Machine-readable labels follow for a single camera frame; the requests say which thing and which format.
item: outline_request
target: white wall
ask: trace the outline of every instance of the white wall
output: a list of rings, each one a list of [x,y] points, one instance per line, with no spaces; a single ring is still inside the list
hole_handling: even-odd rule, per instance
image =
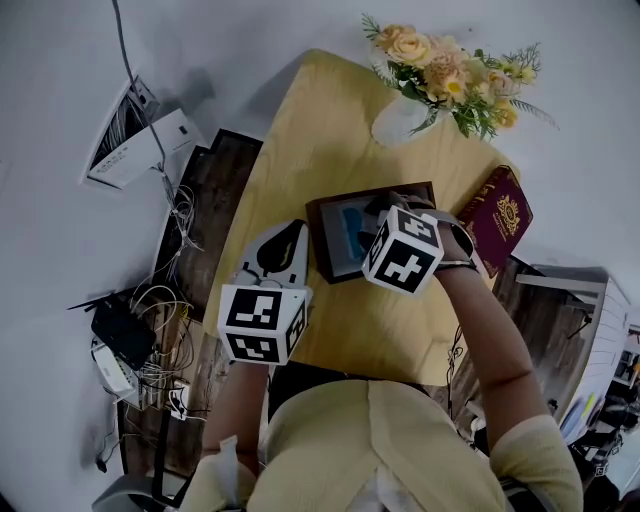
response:
[[[523,115],[494,142],[522,170],[535,215],[517,254],[531,263],[605,266],[640,304],[640,238],[632,236],[640,192],[635,0],[147,0],[144,6],[146,13],[134,15],[144,44],[153,46],[160,34],[179,40],[189,65],[210,77],[221,124],[259,138],[301,53],[318,47],[366,63],[361,12],[383,24],[451,33],[465,47],[495,53],[540,41],[543,70],[526,99],[550,112],[561,131]],[[161,20],[157,27],[150,11]]]
[[[126,83],[115,30],[107,1],[0,6],[0,492],[18,511],[89,510],[121,473],[118,450],[93,463],[112,408],[91,316],[65,311],[146,276],[167,215],[151,172],[120,199],[79,184]]]

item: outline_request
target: maroon book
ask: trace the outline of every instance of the maroon book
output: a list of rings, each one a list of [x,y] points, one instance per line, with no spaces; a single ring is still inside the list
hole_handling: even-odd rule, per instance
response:
[[[515,174],[501,165],[463,208],[458,220],[493,277],[533,221],[533,213]]]

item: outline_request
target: flower bouquet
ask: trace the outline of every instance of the flower bouquet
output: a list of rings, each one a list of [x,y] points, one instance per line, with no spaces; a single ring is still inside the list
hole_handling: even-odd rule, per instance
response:
[[[448,114],[465,137],[472,133],[480,138],[495,137],[498,129],[516,123],[517,110],[557,128],[549,114],[519,99],[522,86],[533,85],[540,72],[538,43],[497,59],[480,49],[470,55],[451,36],[420,34],[409,25],[381,29],[368,15],[363,15],[362,22],[374,44],[373,71],[387,86],[402,93],[399,112],[405,125],[406,119],[413,120],[410,129],[404,126],[405,140]],[[407,100],[414,105],[408,116]],[[389,112],[385,115],[388,121]],[[378,139],[375,124],[372,132]]]

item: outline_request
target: dark wood floor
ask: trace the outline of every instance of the dark wood floor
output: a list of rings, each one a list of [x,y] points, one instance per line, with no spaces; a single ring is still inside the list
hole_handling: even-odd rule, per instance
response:
[[[203,252],[189,250],[183,254],[178,267],[178,286],[196,306],[195,321],[202,319],[227,233],[261,145],[259,141],[229,132],[221,132],[214,144],[213,153],[194,155],[183,178],[183,184],[188,185],[197,197],[197,215],[191,234],[204,249]],[[177,250],[179,239],[172,228],[172,223],[168,223],[157,268],[161,268]],[[521,271],[528,269],[510,260],[499,274],[494,294],[520,329],[545,399],[549,400],[556,398],[562,390],[582,348],[583,340],[579,336],[570,341],[567,336],[579,327],[583,314],[564,305],[568,297],[566,292],[516,283],[515,276]],[[166,275],[162,273],[156,276],[159,283],[165,279]],[[205,336],[196,364],[198,372],[192,382],[194,400],[190,401],[189,407],[205,411],[211,407],[226,374],[226,357],[220,344]],[[446,388],[431,387],[428,391],[446,409]],[[470,398],[478,398],[478,385],[471,361],[466,357],[452,385],[454,418],[463,430],[468,429],[471,419],[464,408]],[[125,432],[143,433],[153,442],[159,433],[160,418],[161,411],[139,412],[130,408],[124,422]],[[165,467],[189,475],[199,458],[202,430],[201,421],[172,419]],[[142,475],[152,467],[155,450],[148,441],[127,437],[125,451],[130,473]]]

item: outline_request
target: white vase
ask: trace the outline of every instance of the white vase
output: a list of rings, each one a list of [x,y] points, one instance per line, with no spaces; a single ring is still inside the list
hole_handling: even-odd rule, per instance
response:
[[[378,114],[371,126],[371,135],[378,144],[386,147],[412,141],[423,136],[448,114],[445,110],[438,111],[432,124],[415,132],[429,117],[430,110],[420,101],[398,96]]]

